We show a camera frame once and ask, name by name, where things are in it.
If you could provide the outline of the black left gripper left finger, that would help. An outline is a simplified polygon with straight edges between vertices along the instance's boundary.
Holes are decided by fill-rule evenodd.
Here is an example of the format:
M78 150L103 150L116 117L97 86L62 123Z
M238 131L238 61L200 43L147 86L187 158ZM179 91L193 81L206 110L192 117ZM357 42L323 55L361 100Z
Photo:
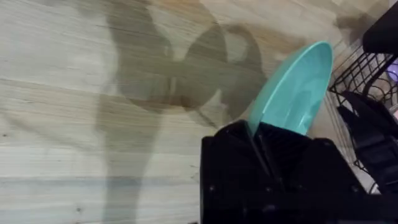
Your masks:
M201 198L280 192L266 157L255 145L244 120L230 123L201 142Z

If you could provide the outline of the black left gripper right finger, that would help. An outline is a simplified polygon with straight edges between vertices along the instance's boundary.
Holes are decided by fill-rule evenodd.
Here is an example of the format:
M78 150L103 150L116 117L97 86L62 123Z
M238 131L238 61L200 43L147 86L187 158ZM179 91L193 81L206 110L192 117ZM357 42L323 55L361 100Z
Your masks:
M330 139L310 138L262 123L258 144L272 175L288 192L366 193Z

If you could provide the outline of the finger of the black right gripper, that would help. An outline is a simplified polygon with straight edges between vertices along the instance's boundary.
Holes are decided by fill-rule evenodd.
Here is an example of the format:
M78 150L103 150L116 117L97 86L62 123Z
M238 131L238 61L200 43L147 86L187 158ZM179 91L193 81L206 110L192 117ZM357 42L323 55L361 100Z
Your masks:
M361 119L380 131L397 137L397 120L381 102L350 91L344 91L341 95Z
M345 106L337 107L351 135L356 159L382 194L397 193L397 141Z

